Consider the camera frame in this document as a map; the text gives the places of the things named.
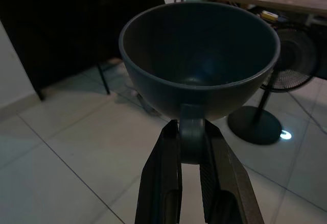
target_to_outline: tile floor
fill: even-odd
[[[92,68],[0,122],[0,223],[133,223],[142,167],[168,119],[143,111],[123,65],[106,76],[109,96]],[[327,223],[327,81],[292,95],[314,119],[287,93],[272,94],[266,107],[290,140],[256,146],[226,118],[214,123],[247,169],[266,224]],[[204,223],[198,166],[182,171],[180,223]]]

